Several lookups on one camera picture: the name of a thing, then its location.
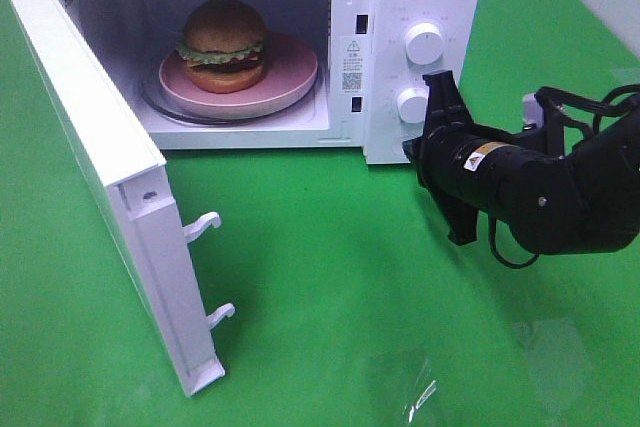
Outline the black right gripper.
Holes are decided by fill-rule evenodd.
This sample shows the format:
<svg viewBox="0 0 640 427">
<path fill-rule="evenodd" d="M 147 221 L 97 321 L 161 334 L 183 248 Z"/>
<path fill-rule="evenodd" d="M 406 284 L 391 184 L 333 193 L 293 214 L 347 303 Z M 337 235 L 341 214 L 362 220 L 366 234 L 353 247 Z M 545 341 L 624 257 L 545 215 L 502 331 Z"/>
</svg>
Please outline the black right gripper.
<svg viewBox="0 0 640 427">
<path fill-rule="evenodd" d="M 428 136 L 403 141 L 402 149 L 443 214 L 449 240 L 469 244 L 477 239 L 480 211 L 504 216 L 500 189 L 509 177 L 515 137 L 473 124 L 451 70 L 424 74 L 423 81 L 429 90 L 423 127 Z"/>
</svg>

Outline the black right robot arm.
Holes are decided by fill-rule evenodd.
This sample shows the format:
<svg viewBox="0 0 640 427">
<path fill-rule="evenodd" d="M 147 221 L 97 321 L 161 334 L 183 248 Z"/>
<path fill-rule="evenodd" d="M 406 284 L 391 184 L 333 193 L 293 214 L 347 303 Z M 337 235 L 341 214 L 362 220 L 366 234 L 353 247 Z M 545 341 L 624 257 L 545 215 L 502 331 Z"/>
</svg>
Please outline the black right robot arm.
<svg viewBox="0 0 640 427">
<path fill-rule="evenodd" d="M 542 87 L 511 134 L 472 119 L 452 72 L 423 80 L 423 133 L 403 149 L 454 244 L 476 240 L 480 212 L 491 236 L 502 221 L 534 256 L 615 252 L 638 236 L 638 85 L 602 100 Z"/>
</svg>

